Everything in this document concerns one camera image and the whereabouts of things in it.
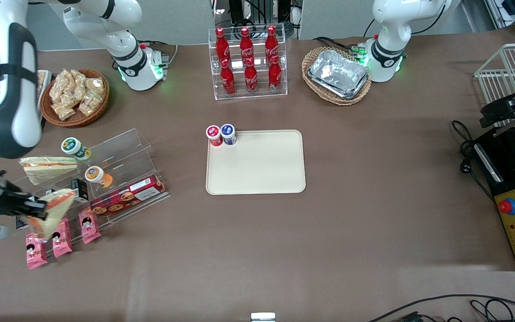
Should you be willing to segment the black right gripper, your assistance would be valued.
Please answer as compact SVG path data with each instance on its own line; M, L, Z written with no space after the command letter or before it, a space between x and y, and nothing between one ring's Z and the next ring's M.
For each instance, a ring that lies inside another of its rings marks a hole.
M27 220L46 220L46 206L47 201L32 199L31 194L23 192L3 192L0 196L0 215L24 216Z

